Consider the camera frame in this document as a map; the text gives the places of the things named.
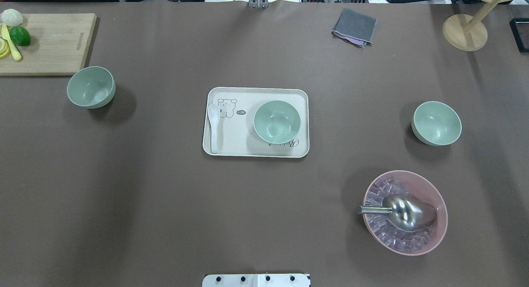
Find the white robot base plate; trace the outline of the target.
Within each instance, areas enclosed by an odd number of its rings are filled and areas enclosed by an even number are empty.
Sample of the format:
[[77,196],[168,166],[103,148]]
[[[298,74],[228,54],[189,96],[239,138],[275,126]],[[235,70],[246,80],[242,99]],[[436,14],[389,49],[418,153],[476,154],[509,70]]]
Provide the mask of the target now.
[[303,273],[210,274],[202,287],[310,287],[310,275]]

